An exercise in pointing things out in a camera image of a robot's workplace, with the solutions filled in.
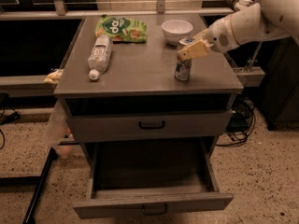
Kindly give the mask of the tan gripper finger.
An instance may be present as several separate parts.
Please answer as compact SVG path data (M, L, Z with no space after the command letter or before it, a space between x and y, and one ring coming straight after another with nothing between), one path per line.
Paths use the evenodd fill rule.
M182 47L178 49L177 55L183 61L206 56L213 47L211 43L203 39L182 39L180 43Z
M207 29L201 31L200 33L194 35L192 38L194 40L201 40L201 39L206 39L206 32L207 32Z

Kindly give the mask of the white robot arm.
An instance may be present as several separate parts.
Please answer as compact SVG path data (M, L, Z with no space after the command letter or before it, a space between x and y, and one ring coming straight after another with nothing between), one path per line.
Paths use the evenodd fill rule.
M185 38L177 51L182 60L226 53L249 42L290 36L299 44L299 0L262 0L213 22L201 33Z

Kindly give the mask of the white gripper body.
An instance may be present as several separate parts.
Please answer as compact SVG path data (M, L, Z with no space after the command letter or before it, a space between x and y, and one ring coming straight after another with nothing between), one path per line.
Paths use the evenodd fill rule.
M207 28L206 40L212 44L211 48L217 52L226 53L238 48L239 44L235 40L232 29L231 15L213 22Z

